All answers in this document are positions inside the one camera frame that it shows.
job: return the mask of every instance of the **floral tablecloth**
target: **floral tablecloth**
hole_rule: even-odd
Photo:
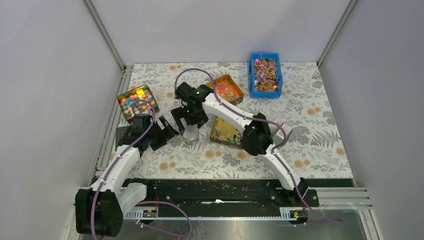
[[[339,130],[331,110],[320,72],[315,62],[284,62],[283,90],[280,98],[251,98],[248,64],[231,63],[138,63],[134,65],[129,89],[148,85],[165,116],[175,128],[171,109],[179,106],[174,98],[174,81],[184,69],[200,68],[214,78],[229,74],[244,92],[237,107],[293,128],[288,143],[280,152],[288,164],[304,178],[352,178]],[[208,81],[202,72],[190,71],[180,81],[198,87]],[[146,179],[221,179],[274,178],[266,163],[244,150],[211,143],[209,135],[215,117],[199,130],[200,140],[187,146],[181,136],[172,138],[156,151],[149,148],[134,165],[129,178]],[[119,126],[127,125],[121,117]]]

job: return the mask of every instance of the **white robotic arm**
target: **white robotic arm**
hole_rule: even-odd
[[[233,111],[236,111],[236,112],[238,112],[238,113],[240,113],[240,114],[242,114],[246,117],[252,118],[254,116],[252,113],[245,112],[245,111],[237,108],[236,106],[228,103],[222,97],[219,97],[219,99],[221,100],[221,102],[223,102],[228,107],[230,107]],[[234,112],[232,112],[231,110],[224,107],[222,104],[220,104],[217,101],[216,97],[213,94],[209,94],[205,98],[205,101],[202,103],[202,106],[203,106],[203,110],[206,113],[211,113],[211,114],[214,114],[214,115],[222,118],[224,121],[226,121],[227,123],[234,126],[241,133],[244,132],[245,126],[249,125],[252,122],[252,120],[248,120],[248,119],[245,119],[243,117],[240,117],[237,114],[235,114]],[[300,183],[301,178],[297,173],[295,173],[293,171],[293,169],[284,160],[283,156],[281,156],[281,154],[278,150],[276,150],[276,149],[272,150],[276,146],[275,141],[282,141],[283,140],[282,137],[281,137],[281,134],[278,134],[278,132],[281,132],[281,130],[279,128],[277,128],[275,130],[275,132],[272,134],[274,136],[273,137],[274,143],[270,144],[268,146],[268,148],[265,150],[266,154],[259,154],[258,156],[260,157],[260,159],[262,159],[268,165],[268,167],[271,169],[271,171],[276,175],[276,177],[280,181],[281,186],[283,188],[285,188],[287,190],[293,190],[295,188],[295,185],[297,186]],[[290,170],[291,174],[293,174],[296,182],[292,181],[292,178],[288,174],[287,170],[278,161],[276,156],[278,156],[285,163],[285,165]]]
[[[119,156],[128,145],[119,146],[116,150],[116,156]],[[124,191],[121,191],[121,187],[128,176],[131,168],[140,159],[140,151],[136,147],[131,147],[121,159],[113,166],[112,162],[104,170],[103,174],[97,179],[90,188],[98,189],[100,184],[103,186],[100,192],[111,191],[116,194],[119,206],[122,210],[122,214],[125,216],[127,213],[138,203],[146,198],[147,187],[142,183],[130,183]],[[113,167],[110,174],[105,179],[105,175],[108,173],[110,168]]]

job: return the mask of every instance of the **colorful candy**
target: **colorful candy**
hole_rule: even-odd
[[[273,59],[255,59],[254,90],[256,92],[278,92],[277,67]]]
[[[151,106],[147,105],[146,102],[141,102],[140,99],[150,102]],[[159,106],[146,85],[118,96],[118,102],[127,120],[133,118],[135,114],[142,114],[147,109],[151,110],[152,107],[156,112],[159,112]]]
[[[231,79],[230,75],[224,75],[213,81],[215,85],[216,93],[226,101],[233,105],[237,105],[243,101],[244,93],[240,90],[239,86]],[[208,82],[206,84],[209,88],[212,88],[212,84]]]

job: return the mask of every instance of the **purple cable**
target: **purple cable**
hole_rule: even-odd
[[[182,72],[181,72],[181,73],[180,73],[180,74],[176,77],[176,79],[175,79],[175,83],[174,83],[174,88],[175,88],[175,90],[177,90],[177,81],[178,81],[178,79],[180,78],[180,76],[181,76],[183,73],[188,72],[188,71],[191,71],[191,70],[200,71],[200,72],[205,73],[205,74],[207,74],[207,75],[209,76],[209,78],[210,78],[210,82],[212,83],[213,94],[215,95],[216,100],[217,100],[217,101],[218,101],[221,105],[223,105],[225,108],[227,108],[228,110],[230,110],[232,113],[234,113],[234,114],[236,114],[237,116],[239,116],[239,117],[241,117],[241,118],[244,118],[244,119],[249,119],[249,120],[253,120],[253,121],[259,121],[259,122],[264,122],[264,123],[268,123],[268,124],[275,125],[275,126],[277,126],[277,127],[281,130],[282,134],[284,135],[284,140],[283,140],[280,144],[278,144],[278,145],[274,146],[274,147],[271,149],[271,151],[274,151],[274,150],[275,150],[275,151],[277,151],[277,150],[276,150],[276,148],[279,148],[279,147],[281,147],[281,146],[283,146],[283,145],[285,145],[285,144],[287,143],[288,138],[287,138],[286,131],[285,131],[285,130],[283,129],[283,127],[282,127],[282,126],[280,126],[278,123],[273,122],[273,121],[270,121],[270,120],[265,120],[265,119],[260,119],[260,118],[255,118],[255,117],[245,116],[245,115],[243,115],[243,114],[241,114],[241,113],[239,113],[239,112],[237,112],[237,111],[233,110],[231,107],[227,106],[224,102],[221,102],[220,97],[218,96],[217,92],[215,91],[215,84],[214,84],[214,79],[212,78],[212,75],[211,75],[209,72],[207,72],[207,71],[205,71],[205,70],[203,70],[203,69],[200,69],[200,68],[188,68],[188,69],[186,69],[186,70],[182,71]],[[290,178],[291,178],[291,180],[293,181],[294,189],[296,190],[297,195],[299,196],[299,198],[300,198],[300,200],[303,202],[303,204],[304,204],[304,205],[305,205],[308,209],[310,209],[310,210],[311,210],[314,214],[316,214],[317,216],[319,216],[319,217],[321,217],[321,218],[323,218],[323,219],[324,219],[324,220],[322,220],[322,221],[314,221],[314,222],[311,222],[311,223],[322,223],[322,222],[324,222],[324,221],[328,221],[328,222],[332,222],[332,223],[341,223],[341,224],[345,224],[345,223],[346,223],[344,220],[341,220],[341,219],[332,219],[332,218],[328,218],[328,217],[326,217],[326,216],[324,216],[324,215],[320,214],[318,211],[316,211],[316,210],[312,209],[312,208],[311,208],[311,206],[309,206],[309,205],[306,203],[306,201],[303,199],[303,197],[302,197],[302,195],[301,195],[301,193],[300,193],[300,191],[299,191],[299,188],[298,188],[298,186],[296,185],[295,177],[294,177],[294,176],[293,176],[293,174],[290,172],[289,168],[288,168],[288,167],[286,166],[286,164],[285,164],[285,163],[284,163],[284,162],[280,159],[280,157],[278,157],[278,155],[276,155],[276,154],[275,154],[275,157],[278,159],[278,161],[281,163],[281,165],[285,168],[285,170],[287,171],[287,173],[290,175]]]
[[[96,208],[96,203],[97,203],[97,198],[99,197],[99,193],[100,193],[100,189],[102,189],[103,185],[104,185],[104,181],[106,181],[108,179],[109,174],[111,173],[112,169],[115,167],[115,165],[118,163],[118,161],[122,158],[122,156],[128,152],[128,150],[130,150],[136,143],[138,143],[150,130],[150,128],[152,128],[153,123],[155,122],[155,115],[156,115],[156,111],[155,108],[153,107],[153,105],[149,102],[146,101],[144,99],[139,99],[137,102],[133,103],[133,107],[136,103],[139,102],[143,102],[148,104],[151,107],[151,111],[152,111],[152,115],[151,115],[151,121],[150,124],[148,125],[147,129],[141,134],[141,136],[139,136],[135,141],[133,141],[127,148],[125,148],[121,154],[115,159],[115,161],[113,161],[112,165],[110,165],[109,169],[106,171],[106,173],[104,174],[103,177],[103,181],[100,182],[100,184],[98,185],[97,190],[95,191],[94,194],[94,198],[91,204],[91,213],[90,213],[90,226],[91,226],[91,235],[93,237],[94,240],[98,240],[98,238],[96,237],[96,229],[95,229],[95,224],[94,224],[94,212],[95,212],[95,208]]]
[[[157,231],[160,231],[162,233],[166,233],[166,234],[169,234],[169,235],[172,235],[172,236],[175,236],[175,237],[185,238],[185,237],[190,236],[190,234],[192,234],[193,228],[192,228],[192,222],[190,221],[189,216],[187,215],[187,213],[185,213],[181,208],[179,208],[175,204],[170,203],[170,202],[166,202],[166,201],[141,201],[141,202],[137,203],[136,206],[138,206],[138,205],[144,205],[144,204],[165,204],[165,205],[174,207],[175,209],[177,209],[178,211],[180,211],[184,215],[184,217],[187,219],[187,222],[188,222],[188,232],[186,234],[178,234],[178,233],[174,233],[174,232],[171,232],[171,231],[164,230],[164,229],[159,228],[159,227],[155,227],[155,226],[151,226],[151,225],[147,225],[147,224],[143,224],[143,223],[141,224],[141,226],[145,226],[145,227],[148,227],[150,229],[154,229],[154,230],[157,230]]]

